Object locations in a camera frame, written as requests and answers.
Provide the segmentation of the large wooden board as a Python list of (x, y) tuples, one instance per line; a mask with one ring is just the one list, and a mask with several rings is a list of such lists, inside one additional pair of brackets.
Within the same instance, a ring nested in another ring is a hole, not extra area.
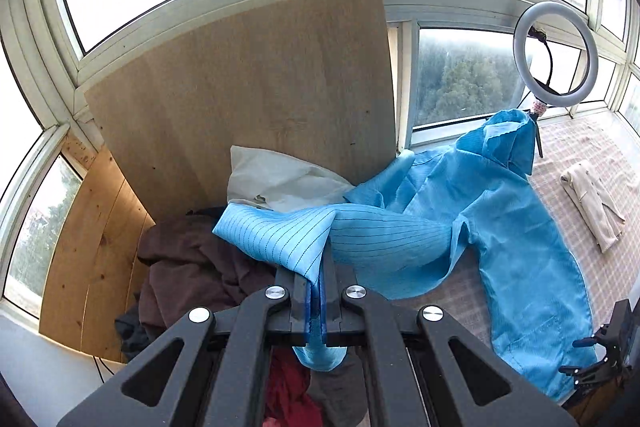
[(288, 0), (216, 20), (115, 70), (86, 99), (157, 221), (223, 204), (235, 145), (352, 183), (396, 152), (383, 0)]

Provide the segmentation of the cream knit cardigan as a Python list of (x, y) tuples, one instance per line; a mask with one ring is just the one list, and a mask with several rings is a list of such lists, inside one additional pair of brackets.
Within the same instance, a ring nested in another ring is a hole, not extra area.
[(596, 169), (582, 160), (560, 174), (560, 183), (585, 221), (602, 254), (622, 237), (626, 219)]

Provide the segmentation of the dark brown garment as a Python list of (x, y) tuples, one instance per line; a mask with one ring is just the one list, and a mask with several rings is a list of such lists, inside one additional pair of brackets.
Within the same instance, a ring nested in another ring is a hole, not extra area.
[(192, 215), (157, 223), (143, 233), (138, 260), (148, 273), (140, 291), (139, 320), (150, 338), (195, 308), (234, 308), (274, 282), (272, 265), (214, 235), (214, 225), (212, 217)]

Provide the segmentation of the maroon garment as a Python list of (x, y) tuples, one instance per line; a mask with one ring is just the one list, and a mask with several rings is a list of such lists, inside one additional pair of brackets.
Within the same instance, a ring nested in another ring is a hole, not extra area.
[(321, 426), (321, 409), (308, 395), (309, 385), (309, 369), (300, 364), (293, 349), (273, 348), (262, 425)]

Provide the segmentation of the black garment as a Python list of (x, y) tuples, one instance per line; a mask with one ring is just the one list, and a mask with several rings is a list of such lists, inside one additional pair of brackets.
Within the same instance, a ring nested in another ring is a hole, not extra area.
[(150, 338), (140, 323), (139, 305), (134, 303), (125, 313), (114, 321), (115, 331), (120, 342), (120, 352), (126, 362), (130, 362), (149, 346)]

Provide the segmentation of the light pine wood panel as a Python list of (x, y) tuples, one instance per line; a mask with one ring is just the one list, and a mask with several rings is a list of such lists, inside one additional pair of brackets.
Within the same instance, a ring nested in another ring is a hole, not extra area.
[(38, 332), (84, 355), (124, 361), (115, 319), (136, 302), (146, 275), (138, 246), (152, 225), (112, 153), (102, 147), (58, 236)]

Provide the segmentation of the white grey garment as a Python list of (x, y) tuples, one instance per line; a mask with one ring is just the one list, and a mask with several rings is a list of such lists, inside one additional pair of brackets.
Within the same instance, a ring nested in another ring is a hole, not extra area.
[(290, 212), (345, 202), (354, 186), (339, 174), (274, 150), (232, 145), (227, 202)]

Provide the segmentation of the blue striped work coat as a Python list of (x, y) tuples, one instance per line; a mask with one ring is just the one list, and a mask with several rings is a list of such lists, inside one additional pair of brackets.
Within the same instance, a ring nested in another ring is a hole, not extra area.
[(596, 359), (577, 346), (592, 313), (578, 263), (529, 184), (535, 142), (533, 119), (503, 110), (452, 145), (400, 154), (338, 204), (279, 212), (232, 202), (214, 232), (313, 284), (331, 255), (390, 300), (428, 293), (473, 251), (492, 349), (561, 401), (572, 389), (561, 367)]

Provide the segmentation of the grey dark garment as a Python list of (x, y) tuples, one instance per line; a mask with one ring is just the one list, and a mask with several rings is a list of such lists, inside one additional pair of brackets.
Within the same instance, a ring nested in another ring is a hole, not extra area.
[(362, 362), (348, 348), (331, 372), (310, 372), (307, 395), (320, 407), (323, 426), (358, 426), (368, 411)]

